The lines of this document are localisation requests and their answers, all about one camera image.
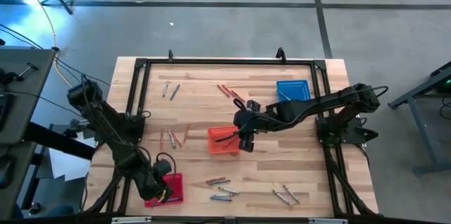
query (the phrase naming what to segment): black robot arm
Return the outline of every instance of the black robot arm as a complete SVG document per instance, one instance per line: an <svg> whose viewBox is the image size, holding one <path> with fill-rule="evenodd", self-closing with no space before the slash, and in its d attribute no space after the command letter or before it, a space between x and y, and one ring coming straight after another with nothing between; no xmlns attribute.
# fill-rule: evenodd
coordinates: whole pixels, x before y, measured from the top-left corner
<svg viewBox="0 0 451 224"><path fill-rule="evenodd" d="M379 107L374 90L370 85L359 83L309 101L293 100L271 104L266 107L265 112L259 112L260 105L255 101L248 101L245 107L236 99L234 102L240 110L235 113L233 124L239 129L237 133L240 137L240 149L253 151L254 133L289 129L301 123L307 116L344 106L338 114L325 118L323 125L323 131L327 134L337 135L347 129L347 124L355 119L356 115L372 113Z"/></svg>
<svg viewBox="0 0 451 224"><path fill-rule="evenodd" d="M171 171L171 164L161 159L151 165L149 152L137 145L144 130L145 117L142 114L126 116L116 112L102 99L99 85L86 77L82 77L81 84L69 89L68 100L96 130L96 140L108 144L118 176L132 178L141 198L150 200L158 197L165 202L172 195L172 190L163 180L163 176ZM101 209L111 187L116 187L120 179L113 178L93 211Z"/></svg>

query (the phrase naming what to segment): wooden tabletop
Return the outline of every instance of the wooden tabletop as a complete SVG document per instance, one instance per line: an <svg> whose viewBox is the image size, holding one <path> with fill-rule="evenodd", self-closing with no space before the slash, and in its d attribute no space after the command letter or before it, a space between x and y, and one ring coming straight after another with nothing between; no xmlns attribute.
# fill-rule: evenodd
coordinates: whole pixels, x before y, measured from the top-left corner
<svg viewBox="0 0 451 224"><path fill-rule="evenodd" d="M132 80L135 57L119 57L108 95L108 103L118 112L124 112ZM345 63L340 59L326 60L330 88L336 92L349 86ZM177 172L183 174L184 202L148 209L132 182L128 200L128 215L152 216L256 216L256 217L329 217L333 215L323 150L317 142L314 118L308 117L296 127L280 132L255 136L253 153L241 152L211 155L208 152L206 130L210 127L233 125L237 107L218 88L224 84L242 98L258 101L262 107L277 102L277 80L308 80L314 97L310 70L307 66L260 65L152 65L144 109L152 112L146 119L141 146L148 149L154 161L160 152L160 131L171 129L183 138L190 125L186 144L172 149L165 134L163 150L177 163ZM136 109L142 73L138 81L134 110ZM163 86L170 81L166 98ZM175 86L180 89L170 101ZM343 145L345 165L350 184L367 206L377 211L376 199L365 156L356 146ZM111 151L105 145L94 155L88 176L88 198L85 208L91 206L104 191L113 173ZM216 186L205 181L227 177L232 182L226 187L240 195L233 202L212 201L212 194L220 193ZM287 185L301 204L288 207L272 189L282 192ZM340 205L345 209L342 189L337 181ZM121 186L115 207L119 205Z"/></svg>

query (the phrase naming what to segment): concrete floor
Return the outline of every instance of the concrete floor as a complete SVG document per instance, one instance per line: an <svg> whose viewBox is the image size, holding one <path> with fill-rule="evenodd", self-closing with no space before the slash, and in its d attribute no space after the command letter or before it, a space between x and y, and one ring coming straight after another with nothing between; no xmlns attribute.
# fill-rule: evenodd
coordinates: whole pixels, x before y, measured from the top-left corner
<svg viewBox="0 0 451 224"><path fill-rule="evenodd" d="M296 2L314 0L118 0ZM451 4L451 0L322 0L323 3ZM47 7L55 25L61 59L87 74L109 81L117 56L273 57L282 46L289 57L324 58L314 8L107 8ZM380 133L369 143L371 176L380 212L385 216L451 222L451 172L416 178L412 168L429 163L409 109L385 104L423 81L451 58L451 11L324 11L333 58L345 59L351 83L388 85L382 105L368 115L367 127ZM0 22L51 47L51 32L41 9L0 5ZM9 45L23 45L0 33ZM101 86L107 93L106 86ZM67 86L52 69L42 96L69 107ZM46 111L51 116L43 116ZM430 113L437 114L437 106ZM64 123L73 116L40 101L33 120ZM45 182L61 192L38 195L49 205L78 205L82 182ZM76 195L67 193L77 191Z"/></svg>

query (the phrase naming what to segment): plastic basket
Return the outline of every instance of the plastic basket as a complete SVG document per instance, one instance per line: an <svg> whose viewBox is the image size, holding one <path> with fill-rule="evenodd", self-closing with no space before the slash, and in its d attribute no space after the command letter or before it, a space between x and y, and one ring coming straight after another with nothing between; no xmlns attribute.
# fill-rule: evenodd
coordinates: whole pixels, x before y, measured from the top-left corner
<svg viewBox="0 0 451 224"><path fill-rule="evenodd" d="M280 92L292 100L310 100L309 83L306 80L279 80L276 85L279 101L287 101Z"/></svg>
<svg viewBox="0 0 451 224"><path fill-rule="evenodd" d="M236 126L209 128L207 137L209 140L210 154L239 153L240 138L238 135L231 139L224 140L223 142L215 142L217 139L230 136L237 130L238 128Z"/></svg>
<svg viewBox="0 0 451 224"><path fill-rule="evenodd" d="M180 200L169 201L166 203L159 203L157 198L153 198L152 200L145 201L144 206L147 208L152 208L156 206L165 206L171 204L180 204L183 202L183 176L181 173L175 174L175 178L173 178L174 174L168 174L163 176L163 180L168 183L169 187L174 191L169 199L180 198Z"/></svg>

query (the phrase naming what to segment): red basket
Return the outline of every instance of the red basket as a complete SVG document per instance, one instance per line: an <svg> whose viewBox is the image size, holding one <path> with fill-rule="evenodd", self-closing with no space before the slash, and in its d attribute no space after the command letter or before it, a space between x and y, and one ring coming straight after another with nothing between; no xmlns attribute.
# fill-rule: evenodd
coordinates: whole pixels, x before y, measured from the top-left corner
<svg viewBox="0 0 451 224"><path fill-rule="evenodd" d="M181 173L175 174L175 178L173 178L174 174L169 174L163 176L163 180L168 183L169 187L174 191L169 199L175 199L180 197L180 200L169 201L166 203L158 202L157 198L153 198L152 200L145 201L144 206L147 208L152 208L155 206L165 206L170 204L180 204L183 202L183 176Z"/></svg>
<svg viewBox="0 0 451 224"><path fill-rule="evenodd" d="M238 135L223 142L215 142L217 139L230 136L236 131L238 131L236 126L209 128L207 137L209 140L210 154L240 153L240 138Z"/></svg>

